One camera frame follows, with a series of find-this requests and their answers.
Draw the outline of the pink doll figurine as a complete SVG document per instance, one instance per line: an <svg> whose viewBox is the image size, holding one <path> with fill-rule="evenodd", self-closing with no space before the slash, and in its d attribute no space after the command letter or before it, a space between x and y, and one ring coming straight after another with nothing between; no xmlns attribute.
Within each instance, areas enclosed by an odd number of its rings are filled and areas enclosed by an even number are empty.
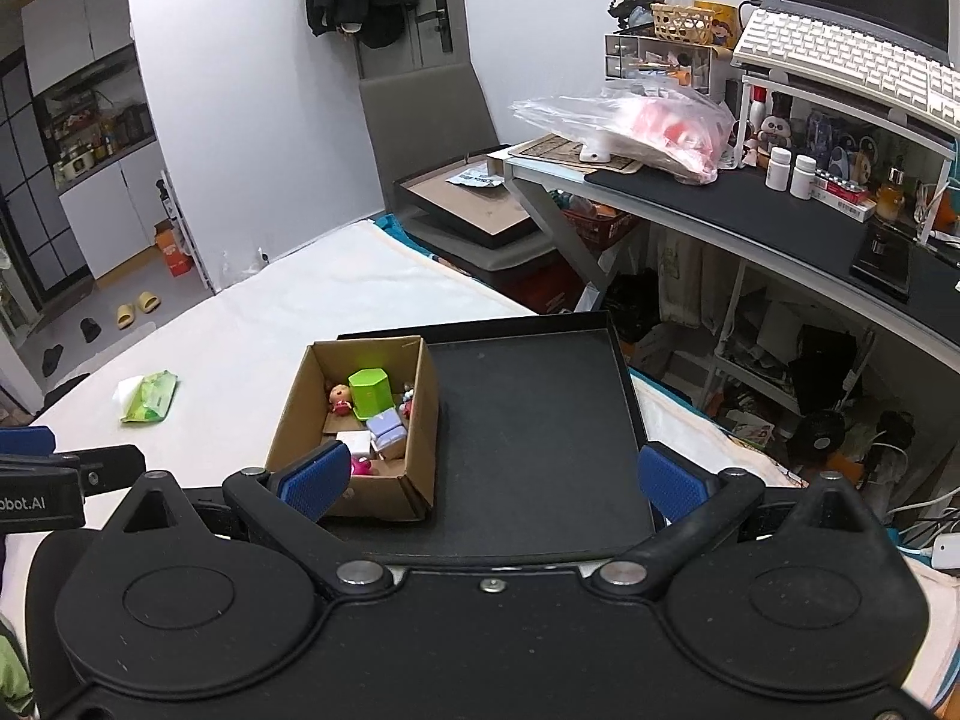
<svg viewBox="0 0 960 720"><path fill-rule="evenodd" d="M366 455L353 455L352 473L355 476L371 476L374 473L373 461Z"/></svg>

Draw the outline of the white charger plug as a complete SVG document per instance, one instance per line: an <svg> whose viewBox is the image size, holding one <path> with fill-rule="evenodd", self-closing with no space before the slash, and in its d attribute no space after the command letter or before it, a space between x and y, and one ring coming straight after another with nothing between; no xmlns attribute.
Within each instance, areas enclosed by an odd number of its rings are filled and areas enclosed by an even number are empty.
<svg viewBox="0 0 960 720"><path fill-rule="evenodd" d="M366 429L363 429L363 431L340 431L335 438L347 447L353 458L370 460L374 454L373 436Z"/></svg>

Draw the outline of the brown hair doll figurine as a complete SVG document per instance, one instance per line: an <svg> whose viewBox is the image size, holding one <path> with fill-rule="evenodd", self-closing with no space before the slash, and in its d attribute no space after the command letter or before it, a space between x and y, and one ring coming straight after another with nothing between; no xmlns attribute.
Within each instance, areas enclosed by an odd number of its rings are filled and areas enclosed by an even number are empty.
<svg viewBox="0 0 960 720"><path fill-rule="evenodd" d="M335 416L348 416L353 413L352 390L346 383L337 383L331 388L329 396L329 411Z"/></svg>

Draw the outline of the purple toy armchair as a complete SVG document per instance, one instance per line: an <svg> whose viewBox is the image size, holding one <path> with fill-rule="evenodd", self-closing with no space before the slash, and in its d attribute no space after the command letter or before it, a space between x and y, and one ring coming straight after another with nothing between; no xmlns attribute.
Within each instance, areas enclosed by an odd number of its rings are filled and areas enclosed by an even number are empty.
<svg viewBox="0 0 960 720"><path fill-rule="evenodd" d="M371 416L366 421L366 429L370 431L374 450L382 460L400 460L405 455L409 434L395 408Z"/></svg>

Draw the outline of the green toy house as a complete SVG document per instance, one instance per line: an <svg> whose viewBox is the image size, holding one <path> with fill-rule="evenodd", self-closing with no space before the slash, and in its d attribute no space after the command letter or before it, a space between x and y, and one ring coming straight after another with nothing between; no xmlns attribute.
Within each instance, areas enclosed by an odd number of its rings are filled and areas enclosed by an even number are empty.
<svg viewBox="0 0 960 720"><path fill-rule="evenodd" d="M355 416L370 421L394 406L394 394L387 372L381 367L364 367L347 379Z"/></svg>

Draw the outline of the red blue crab figurine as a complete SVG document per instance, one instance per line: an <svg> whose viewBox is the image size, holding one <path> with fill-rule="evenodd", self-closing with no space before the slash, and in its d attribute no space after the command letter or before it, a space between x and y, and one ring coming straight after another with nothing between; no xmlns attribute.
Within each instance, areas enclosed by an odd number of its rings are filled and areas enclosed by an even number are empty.
<svg viewBox="0 0 960 720"><path fill-rule="evenodd" d="M412 416L413 397L415 397L415 387L411 383L405 383L404 392L397 405L398 414L404 421L409 421Z"/></svg>

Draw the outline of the green wet wipes pack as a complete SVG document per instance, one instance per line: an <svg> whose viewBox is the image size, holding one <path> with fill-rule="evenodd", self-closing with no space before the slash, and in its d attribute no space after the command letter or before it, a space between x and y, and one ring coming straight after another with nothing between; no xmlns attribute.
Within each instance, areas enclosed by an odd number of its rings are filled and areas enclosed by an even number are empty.
<svg viewBox="0 0 960 720"><path fill-rule="evenodd" d="M122 380L114 390L119 421L133 426L163 422L171 410L178 387L179 378L171 371Z"/></svg>

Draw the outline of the black shallow tray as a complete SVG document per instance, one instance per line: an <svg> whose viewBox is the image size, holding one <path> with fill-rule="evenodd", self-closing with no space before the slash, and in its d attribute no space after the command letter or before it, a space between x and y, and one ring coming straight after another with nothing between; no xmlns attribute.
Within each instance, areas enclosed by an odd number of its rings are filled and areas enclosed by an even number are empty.
<svg viewBox="0 0 960 720"><path fill-rule="evenodd" d="M647 435L612 322L599 312L421 325L438 374L434 509L421 522L324 518L391 564L592 561L654 535Z"/></svg>

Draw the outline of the yellow slipper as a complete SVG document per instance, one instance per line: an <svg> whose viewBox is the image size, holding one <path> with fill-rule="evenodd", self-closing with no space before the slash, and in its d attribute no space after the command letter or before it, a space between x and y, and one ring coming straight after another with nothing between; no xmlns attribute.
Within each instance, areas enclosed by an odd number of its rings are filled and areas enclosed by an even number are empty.
<svg viewBox="0 0 960 720"><path fill-rule="evenodd" d="M117 307L116 325L119 330L127 330L137 318L137 309L133 304L122 304Z"/></svg>
<svg viewBox="0 0 960 720"><path fill-rule="evenodd" d="M137 299L137 305L139 306L140 312L144 314L151 314L155 312L158 307L161 305L161 300L156 296L156 294L150 293L149 291L143 291L140 294L139 299Z"/></svg>

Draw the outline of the orange carton box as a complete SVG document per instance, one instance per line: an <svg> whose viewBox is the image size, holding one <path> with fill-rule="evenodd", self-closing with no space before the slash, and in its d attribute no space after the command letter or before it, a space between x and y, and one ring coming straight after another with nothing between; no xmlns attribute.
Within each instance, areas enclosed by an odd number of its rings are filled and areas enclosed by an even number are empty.
<svg viewBox="0 0 960 720"><path fill-rule="evenodd" d="M174 278L187 275L194 268L192 255L187 250L179 226L171 220L164 220L155 226L155 244L163 255L167 270Z"/></svg>

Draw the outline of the red plastic basket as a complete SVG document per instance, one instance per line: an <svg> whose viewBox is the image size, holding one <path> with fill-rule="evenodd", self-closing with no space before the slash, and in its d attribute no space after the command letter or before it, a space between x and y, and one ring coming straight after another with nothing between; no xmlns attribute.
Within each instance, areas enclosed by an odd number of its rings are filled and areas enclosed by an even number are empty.
<svg viewBox="0 0 960 720"><path fill-rule="evenodd" d="M566 221L590 250L602 252L630 234L640 220L624 211L587 202L563 210Z"/></svg>

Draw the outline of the grey curved desk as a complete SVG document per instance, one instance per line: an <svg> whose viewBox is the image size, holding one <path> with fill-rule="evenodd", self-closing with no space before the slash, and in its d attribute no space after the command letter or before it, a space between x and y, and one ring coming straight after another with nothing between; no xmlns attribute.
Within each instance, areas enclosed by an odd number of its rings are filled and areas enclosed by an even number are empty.
<svg viewBox="0 0 960 720"><path fill-rule="evenodd" d="M874 322L952 371L958 367L958 270L923 247L911 251L910 295L902 301L851 275L862 224L815 200L773 192L756 172L724 171L712 184L685 185L649 167L628 176L584 174L526 160L517 148L493 158L506 187L587 284L579 299L583 310L599 302L613 268L587 249L550 197L553 190L726 250Z"/></svg>

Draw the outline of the white pill bottle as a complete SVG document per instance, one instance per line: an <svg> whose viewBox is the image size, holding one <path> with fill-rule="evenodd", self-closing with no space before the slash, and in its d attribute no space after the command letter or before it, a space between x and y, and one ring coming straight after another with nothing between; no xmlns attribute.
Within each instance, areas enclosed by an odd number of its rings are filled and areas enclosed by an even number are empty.
<svg viewBox="0 0 960 720"><path fill-rule="evenodd" d="M793 153L784 146L775 146L768 154L765 185L775 192L786 192L793 169Z"/></svg>
<svg viewBox="0 0 960 720"><path fill-rule="evenodd" d="M789 193L793 195L794 199L810 200L814 195L816 178L817 161L807 154L798 154L794 160Z"/></svg>

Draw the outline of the silver foil packet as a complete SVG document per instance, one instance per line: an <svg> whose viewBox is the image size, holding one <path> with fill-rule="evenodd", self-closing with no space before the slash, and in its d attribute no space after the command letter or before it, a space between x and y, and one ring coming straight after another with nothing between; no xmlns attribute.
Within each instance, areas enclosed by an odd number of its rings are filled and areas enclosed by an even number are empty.
<svg viewBox="0 0 960 720"><path fill-rule="evenodd" d="M475 190L494 190L503 187L505 179L488 171L488 167L482 164L478 167L467 167L464 171L452 174L448 177L448 183L457 187L475 188Z"/></svg>

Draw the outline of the clear plastic bag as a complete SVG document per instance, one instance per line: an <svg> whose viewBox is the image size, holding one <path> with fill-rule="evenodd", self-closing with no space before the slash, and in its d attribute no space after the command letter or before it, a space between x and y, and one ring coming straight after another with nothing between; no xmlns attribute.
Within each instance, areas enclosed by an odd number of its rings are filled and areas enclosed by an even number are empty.
<svg viewBox="0 0 960 720"><path fill-rule="evenodd" d="M721 171L734 115L669 78L608 83L596 96L547 96L512 103L524 124L599 151L613 160L667 172L684 184L715 182Z"/></svg>

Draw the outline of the grey chair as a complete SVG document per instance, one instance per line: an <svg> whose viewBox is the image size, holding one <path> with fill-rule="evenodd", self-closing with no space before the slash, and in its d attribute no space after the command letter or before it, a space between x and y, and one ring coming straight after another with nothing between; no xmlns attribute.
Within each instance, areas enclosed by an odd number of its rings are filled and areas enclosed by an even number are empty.
<svg viewBox="0 0 960 720"><path fill-rule="evenodd" d="M363 80L359 93L386 208L417 244L483 278L500 278L555 252L538 227L503 249L487 249L438 226L425 211L395 201L398 179L503 146L469 64Z"/></svg>

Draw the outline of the clear drawer organizer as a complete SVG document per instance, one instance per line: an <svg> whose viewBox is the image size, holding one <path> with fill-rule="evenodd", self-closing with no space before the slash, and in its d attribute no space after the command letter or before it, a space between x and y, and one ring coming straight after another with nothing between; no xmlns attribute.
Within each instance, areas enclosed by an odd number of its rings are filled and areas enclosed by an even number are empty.
<svg viewBox="0 0 960 720"><path fill-rule="evenodd" d="M641 34L606 34L604 64L609 80L669 76L680 86L721 99L731 73L731 52L722 47L693 46Z"/></svg>

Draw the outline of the wicker basket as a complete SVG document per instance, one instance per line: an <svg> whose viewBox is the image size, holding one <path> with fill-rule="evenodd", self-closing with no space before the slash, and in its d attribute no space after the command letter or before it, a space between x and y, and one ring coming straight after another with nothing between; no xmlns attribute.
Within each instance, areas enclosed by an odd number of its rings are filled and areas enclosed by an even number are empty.
<svg viewBox="0 0 960 720"><path fill-rule="evenodd" d="M658 39L687 46L711 46L715 40L709 8L652 4L651 13Z"/></svg>

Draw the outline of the white keyboard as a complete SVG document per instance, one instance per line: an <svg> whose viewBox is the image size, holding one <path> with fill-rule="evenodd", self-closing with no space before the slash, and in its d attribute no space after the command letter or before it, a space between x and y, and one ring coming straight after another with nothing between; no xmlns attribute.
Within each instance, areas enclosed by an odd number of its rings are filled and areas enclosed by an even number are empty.
<svg viewBox="0 0 960 720"><path fill-rule="evenodd" d="M760 8L734 59L872 99L958 135L958 71L864 32Z"/></svg>

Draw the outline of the black picture frame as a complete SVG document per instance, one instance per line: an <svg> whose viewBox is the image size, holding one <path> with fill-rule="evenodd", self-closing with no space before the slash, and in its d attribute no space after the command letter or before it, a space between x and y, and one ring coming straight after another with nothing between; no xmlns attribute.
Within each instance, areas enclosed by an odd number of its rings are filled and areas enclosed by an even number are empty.
<svg viewBox="0 0 960 720"><path fill-rule="evenodd" d="M503 249L537 231L534 221L506 184L494 190L475 190L448 183L448 177L467 167L488 165L488 153L475 153L394 182L397 203L425 211L438 226L487 249Z"/></svg>

